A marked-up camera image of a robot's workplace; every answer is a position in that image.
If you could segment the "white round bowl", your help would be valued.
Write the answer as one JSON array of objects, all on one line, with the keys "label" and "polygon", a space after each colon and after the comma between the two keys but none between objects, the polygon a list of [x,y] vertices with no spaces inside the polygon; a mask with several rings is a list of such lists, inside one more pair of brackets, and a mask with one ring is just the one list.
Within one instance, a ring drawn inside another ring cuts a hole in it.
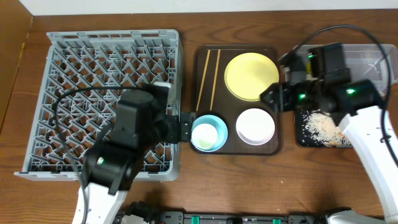
[{"label": "white round bowl", "polygon": [[259,108],[243,111],[236,120],[236,132],[246,144],[260,146],[271,140],[275,133],[272,116]]}]

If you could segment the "small white cup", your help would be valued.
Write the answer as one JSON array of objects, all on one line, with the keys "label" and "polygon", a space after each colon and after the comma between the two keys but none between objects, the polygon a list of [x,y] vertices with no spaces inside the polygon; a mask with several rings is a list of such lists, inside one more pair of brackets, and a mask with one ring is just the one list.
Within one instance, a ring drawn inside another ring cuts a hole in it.
[{"label": "small white cup", "polygon": [[191,142],[198,149],[211,149],[217,140],[218,132],[211,124],[199,124],[192,131]]}]

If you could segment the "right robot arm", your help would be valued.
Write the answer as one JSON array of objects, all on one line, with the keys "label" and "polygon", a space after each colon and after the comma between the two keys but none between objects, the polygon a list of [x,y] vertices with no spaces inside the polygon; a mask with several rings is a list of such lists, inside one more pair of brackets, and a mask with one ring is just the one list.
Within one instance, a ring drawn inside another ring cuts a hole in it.
[{"label": "right robot arm", "polygon": [[397,136],[387,102],[370,80],[352,81],[341,43],[309,49],[309,66],[296,50],[284,55],[287,82],[273,83],[261,101],[278,112],[328,113],[353,146],[382,205],[386,223],[397,223]]}]

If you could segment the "wooden chopstick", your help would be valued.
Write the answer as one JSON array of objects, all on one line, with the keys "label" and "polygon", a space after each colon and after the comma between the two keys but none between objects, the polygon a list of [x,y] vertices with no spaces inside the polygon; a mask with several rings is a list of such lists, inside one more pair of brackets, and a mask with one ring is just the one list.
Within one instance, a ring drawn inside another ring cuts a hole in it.
[{"label": "wooden chopstick", "polygon": [[215,67],[215,74],[214,74],[213,86],[212,86],[212,92],[211,92],[210,111],[212,111],[214,97],[215,97],[216,82],[217,82],[217,78],[218,78],[218,69],[219,69],[219,64],[220,64],[220,55],[221,55],[221,49],[218,49],[218,51],[217,51],[217,59],[216,59],[216,67]]},{"label": "wooden chopstick", "polygon": [[201,101],[201,96],[202,96],[202,92],[203,92],[203,86],[204,86],[204,83],[205,83],[205,77],[206,77],[206,72],[207,72],[207,67],[208,67],[208,61],[209,61],[210,54],[211,54],[211,50],[207,50],[205,65],[203,67],[203,73],[202,73],[202,78],[201,78],[200,91],[199,91],[199,94],[198,94],[196,111],[198,111],[199,105],[200,105],[200,101]]}]

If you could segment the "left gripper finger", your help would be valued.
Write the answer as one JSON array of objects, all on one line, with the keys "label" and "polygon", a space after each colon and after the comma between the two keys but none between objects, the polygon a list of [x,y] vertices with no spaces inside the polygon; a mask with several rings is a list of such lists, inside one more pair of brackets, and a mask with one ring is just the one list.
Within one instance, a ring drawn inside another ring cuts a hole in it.
[{"label": "left gripper finger", "polygon": [[191,126],[182,124],[180,128],[180,142],[189,142],[191,138]]},{"label": "left gripper finger", "polygon": [[193,124],[194,120],[196,120],[197,115],[195,112],[180,112],[179,120],[181,123]]}]

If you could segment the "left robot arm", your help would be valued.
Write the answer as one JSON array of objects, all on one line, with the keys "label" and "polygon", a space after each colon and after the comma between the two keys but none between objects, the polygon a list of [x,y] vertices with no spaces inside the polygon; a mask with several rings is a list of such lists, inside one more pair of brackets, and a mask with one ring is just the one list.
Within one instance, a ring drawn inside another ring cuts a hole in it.
[{"label": "left robot arm", "polygon": [[169,88],[127,88],[113,125],[103,128],[84,156],[74,223],[112,223],[141,171],[147,151],[191,138],[195,115],[166,114]]}]

